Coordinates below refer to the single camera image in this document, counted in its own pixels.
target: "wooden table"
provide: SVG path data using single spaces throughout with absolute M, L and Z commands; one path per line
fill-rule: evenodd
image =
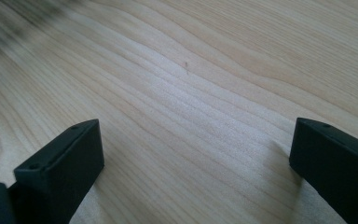
M 72 223 L 344 223 L 288 165 L 297 117 L 358 137 L 358 1 L 0 2 L 0 182 L 101 122 Z

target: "screw hole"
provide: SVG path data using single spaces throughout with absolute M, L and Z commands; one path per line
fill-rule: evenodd
M 32 165 L 29 166 L 30 170 L 36 170 L 40 167 L 39 163 L 34 163 Z

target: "wood grain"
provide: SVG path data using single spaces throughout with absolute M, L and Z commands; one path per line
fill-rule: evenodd
M 0 1 L 0 182 L 102 125 L 72 223 L 344 223 L 289 168 L 297 117 L 358 137 L 358 1 Z

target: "light wood tabletop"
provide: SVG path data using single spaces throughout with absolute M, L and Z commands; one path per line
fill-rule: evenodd
M 358 138 L 358 1 L 0 1 L 0 182 L 101 123 L 71 223 L 345 223 L 289 167 L 297 117 Z

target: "wooden surface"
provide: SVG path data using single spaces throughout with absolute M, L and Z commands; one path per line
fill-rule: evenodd
M 72 223 L 343 223 L 289 168 L 297 117 L 358 137 L 358 1 L 0 2 L 0 182 L 101 122 Z

